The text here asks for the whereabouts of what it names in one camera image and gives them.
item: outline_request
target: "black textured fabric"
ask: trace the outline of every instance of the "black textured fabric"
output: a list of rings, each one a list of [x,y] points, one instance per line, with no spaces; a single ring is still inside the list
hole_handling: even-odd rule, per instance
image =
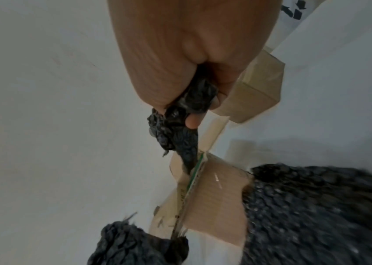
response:
[[[217,93],[218,89],[209,82],[205,69],[199,66],[185,92],[166,109],[165,115],[152,109],[148,117],[149,133],[165,150],[164,155],[176,151],[188,174],[197,163],[198,130],[187,128],[186,118],[191,113],[208,111]]]
[[[87,265],[180,265],[188,253],[186,237],[161,239],[125,220],[103,228]]]
[[[241,265],[372,265],[372,175],[263,165],[243,190]]]

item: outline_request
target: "cardboard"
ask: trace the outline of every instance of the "cardboard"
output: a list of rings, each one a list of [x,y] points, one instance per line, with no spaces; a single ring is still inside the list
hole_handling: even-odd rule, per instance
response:
[[[150,234],[167,238],[171,231],[175,237],[187,228],[234,245],[243,244],[247,220],[241,193],[252,175],[209,152],[227,122],[225,117],[214,120],[200,137],[199,162],[191,176],[182,172],[181,159],[173,155],[170,169],[177,181],[177,190],[156,213]],[[161,219],[168,220],[170,225],[175,219],[175,224],[162,227]]]
[[[281,99],[284,68],[284,63],[262,50],[241,74],[228,98],[213,112],[243,123],[270,109]]]

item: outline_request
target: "hand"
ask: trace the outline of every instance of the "hand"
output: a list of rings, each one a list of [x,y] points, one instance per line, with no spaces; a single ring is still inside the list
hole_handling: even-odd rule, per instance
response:
[[[262,50],[282,0],[108,0],[114,32],[139,97],[160,113],[188,86],[198,64],[227,98]],[[204,115],[192,114],[197,128]]]

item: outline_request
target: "white floor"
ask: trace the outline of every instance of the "white floor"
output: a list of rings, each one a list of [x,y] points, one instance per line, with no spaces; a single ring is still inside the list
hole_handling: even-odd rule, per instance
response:
[[[372,171],[372,0],[326,1],[273,54],[281,103],[213,153]],[[148,114],[104,1],[0,0],[0,264],[85,264],[105,224],[138,211],[149,226],[175,183]],[[238,248],[189,235],[188,264],[237,264]]]

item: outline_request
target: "torn cardboard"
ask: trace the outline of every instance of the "torn cardboard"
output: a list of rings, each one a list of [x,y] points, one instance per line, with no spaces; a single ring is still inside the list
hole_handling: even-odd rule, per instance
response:
[[[177,181],[177,190],[156,213],[150,234],[167,238],[170,232],[176,236],[187,228],[234,245],[243,244],[247,220],[241,193],[252,175],[209,152],[227,123],[226,117],[214,120],[200,137],[199,161],[191,176],[183,173],[181,159],[173,154],[170,169]],[[174,227],[157,227],[162,216],[170,220],[170,224],[175,220]]]
[[[228,98],[213,112],[243,123],[270,109],[281,100],[284,68],[284,63],[262,50],[241,74]]]

